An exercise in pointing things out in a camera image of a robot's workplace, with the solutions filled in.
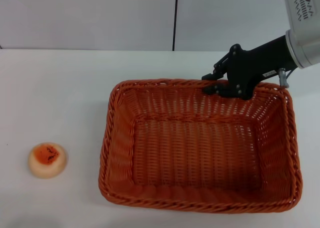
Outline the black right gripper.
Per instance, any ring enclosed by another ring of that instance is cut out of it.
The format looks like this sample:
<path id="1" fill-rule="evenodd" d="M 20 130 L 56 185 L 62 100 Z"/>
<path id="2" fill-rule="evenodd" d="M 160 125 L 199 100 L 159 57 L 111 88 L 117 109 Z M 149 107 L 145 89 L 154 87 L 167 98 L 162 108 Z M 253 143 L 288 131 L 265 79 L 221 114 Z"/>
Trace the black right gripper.
<path id="1" fill-rule="evenodd" d="M 202 89 L 204 94 L 249 100 L 261 81 L 277 75 L 279 69 L 287 72 L 298 67 L 284 35 L 252 50 L 243 50 L 239 44 L 235 47 L 213 66 L 212 73 L 201 78 L 202 81 L 217 81 L 227 74 L 228 84 L 206 86 Z"/>

